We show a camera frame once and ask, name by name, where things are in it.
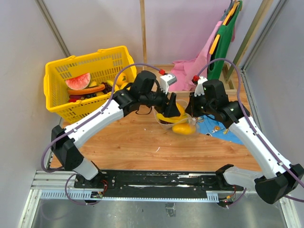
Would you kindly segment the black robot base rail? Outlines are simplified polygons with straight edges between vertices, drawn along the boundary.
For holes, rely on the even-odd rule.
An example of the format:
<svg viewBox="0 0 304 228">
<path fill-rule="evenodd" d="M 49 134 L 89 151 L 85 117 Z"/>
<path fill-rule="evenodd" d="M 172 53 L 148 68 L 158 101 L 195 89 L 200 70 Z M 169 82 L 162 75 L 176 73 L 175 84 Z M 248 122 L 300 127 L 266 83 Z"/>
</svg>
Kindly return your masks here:
<svg viewBox="0 0 304 228">
<path fill-rule="evenodd" d="M 208 191 L 242 191 L 221 186 L 214 172 L 103 170 L 92 180 L 76 175 L 74 187 L 102 189 L 119 200 L 204 200 Z"/>
</svg>

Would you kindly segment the clear zip top bag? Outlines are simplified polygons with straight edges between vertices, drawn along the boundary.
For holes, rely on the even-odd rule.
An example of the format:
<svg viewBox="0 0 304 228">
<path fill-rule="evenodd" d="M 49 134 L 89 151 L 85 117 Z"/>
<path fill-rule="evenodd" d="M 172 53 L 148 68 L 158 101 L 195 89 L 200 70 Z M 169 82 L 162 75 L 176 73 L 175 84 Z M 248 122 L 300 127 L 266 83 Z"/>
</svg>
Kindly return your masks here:
<svg viewBox="0 0 304 228">
<path fill-rule="evenodd" d="M 188 103 L 185 100 L 178 99 L 176 101 L 178 110 L 181 115 L 178 117 L 164 117 L 161 113 L 153 110 L 157 123 L 166 131 L 178 135 L 195 135 L 200 132 L 197 120 L 185 112 Z"/>
</svg>

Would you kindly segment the long yellow banana toy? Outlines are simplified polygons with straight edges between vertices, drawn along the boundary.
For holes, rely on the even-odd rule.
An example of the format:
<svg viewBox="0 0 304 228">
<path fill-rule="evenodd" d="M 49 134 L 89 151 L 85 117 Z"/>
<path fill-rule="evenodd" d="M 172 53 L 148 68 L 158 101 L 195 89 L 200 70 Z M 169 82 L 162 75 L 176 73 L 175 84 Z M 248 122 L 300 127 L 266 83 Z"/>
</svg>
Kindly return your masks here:
<svg viewBox="0 0 304 228">
<path fill-rule="evenodd" d="M 167 121 L 167 122 L 170 122 L 172 124 L 174 123 L 177 123 L 179 121 L 182 121 L 184 119 L 186 119 L 188 116 L 187 114 L 185 114 L 184 116 L 180 117 L 180 116 L 177 116 L 177 117 L 164 117 L 162 114 L 157 114 L 156 115 L 156 119 L 160 122 L 160 120 L 163 120 L 163 121 Z"/>
</svg>

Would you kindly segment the yellow bell pepper toy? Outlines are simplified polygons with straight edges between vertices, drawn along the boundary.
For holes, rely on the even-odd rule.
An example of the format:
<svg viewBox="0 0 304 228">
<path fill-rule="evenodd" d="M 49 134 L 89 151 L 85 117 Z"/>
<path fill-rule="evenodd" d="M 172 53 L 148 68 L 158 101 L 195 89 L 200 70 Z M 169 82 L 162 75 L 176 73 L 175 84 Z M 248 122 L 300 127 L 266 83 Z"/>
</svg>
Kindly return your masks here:
<svg viewBox="0 0 304 228">
<path fill-rule="evenodd" d="M 185 115 L 185 109 L 184 107 L 179 103 L 179 102 L 176 102 L 176 106 L 180 112 L 180 117 L 184 116 Z"/>
</svg>

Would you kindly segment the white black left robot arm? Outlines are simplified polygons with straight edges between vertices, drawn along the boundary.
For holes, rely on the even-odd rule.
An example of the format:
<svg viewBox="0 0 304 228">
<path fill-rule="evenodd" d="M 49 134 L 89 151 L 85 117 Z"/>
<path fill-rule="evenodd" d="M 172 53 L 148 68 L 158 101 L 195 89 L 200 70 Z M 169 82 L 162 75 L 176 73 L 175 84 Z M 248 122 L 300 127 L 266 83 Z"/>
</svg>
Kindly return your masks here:
<svg viewBox="0 0 304 228">
<path fill-rule="evenodd" d="M 80 121 L 66 128 L 52 130 L 51 146 L 64 170 L 74 171 L 85 178 L 91 188 L 98 187 L 102 176 L 98 168 L 86 159 L 79 149 L 96 133 L 109 124 L 138 111 L 141 105 L 153 107 L 165 117 L 177 117 L 176 94 L 169 94 L 169 86 L 177 81 L 176 76 L 164 74 L 159 80 L 150 71 L 140 72 L 134 82 L 114 93 L 102 106 Z"/>
</svg>

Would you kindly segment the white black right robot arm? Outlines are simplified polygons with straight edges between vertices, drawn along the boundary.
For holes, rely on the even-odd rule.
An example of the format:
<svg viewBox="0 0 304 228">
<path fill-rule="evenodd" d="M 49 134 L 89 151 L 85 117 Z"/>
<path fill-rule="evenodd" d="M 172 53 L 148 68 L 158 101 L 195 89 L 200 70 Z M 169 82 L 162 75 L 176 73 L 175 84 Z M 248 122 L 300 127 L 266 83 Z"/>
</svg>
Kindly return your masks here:
<svg viewBox="0 0 304 228">
<path fill-rule="evenodd" d="M 292 164 L 270 143 L 249 111 L 239 101 L 228 99 L 220 80 L 196 76 L 193 82 L 196 88 L 190 94 L 186 113 L 193 117 L 214 116 L 246 146 L 261 168 L 256 172 L 227 164 L 216 171 L 216 186 L 220 190 L 231 185 L 253 189 L 268 204 L 294 190 L 304 175 L 302 165 Z"/>
</svg>

